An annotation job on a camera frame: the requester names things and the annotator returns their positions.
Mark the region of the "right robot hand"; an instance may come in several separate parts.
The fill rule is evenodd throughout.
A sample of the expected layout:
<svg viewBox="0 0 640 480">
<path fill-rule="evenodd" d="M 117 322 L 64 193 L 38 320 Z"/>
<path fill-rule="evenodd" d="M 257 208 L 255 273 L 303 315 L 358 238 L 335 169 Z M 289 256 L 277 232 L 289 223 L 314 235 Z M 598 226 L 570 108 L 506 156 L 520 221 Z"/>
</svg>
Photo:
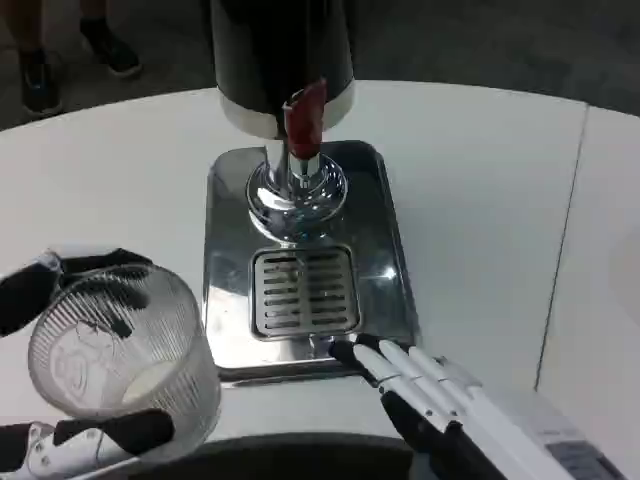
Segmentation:
<svg viewBox="0 0 640 480">
<path fill-rule="evenodd" d="M 490 389 L 417 346 L 360 334 L 330 355 L 378 391 L 396 431 L 438 479 L 621 479 L 623 473 L 534 390 Z"/>
</svg>

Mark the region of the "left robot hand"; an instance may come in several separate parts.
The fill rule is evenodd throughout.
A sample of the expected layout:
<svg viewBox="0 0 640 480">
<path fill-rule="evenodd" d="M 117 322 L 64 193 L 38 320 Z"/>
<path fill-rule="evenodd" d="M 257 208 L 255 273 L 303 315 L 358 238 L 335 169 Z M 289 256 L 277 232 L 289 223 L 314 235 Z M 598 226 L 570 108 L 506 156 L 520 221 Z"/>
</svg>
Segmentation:
<svg viewBox="0 0 640 480">
<path fill-rule="evenodd" d="M 154 263 L 125 249 L 88 255 L 47 251 L 1 280 L 1 334 L 7 337 L 32 323 L 78 286 L 90 299 L 114 288 L 116 304 L 127 312 L 147 307 L 149 298 L 124 282 L 124 270 L 144 276 Z M 154 408 L 105 419 L 62 420 L 54 425 L 32 420 L 1 427 L 4 479 L 64 479 L 140 458 L 169 444 L 175 426 L 169 413 Z"/>
</svg>

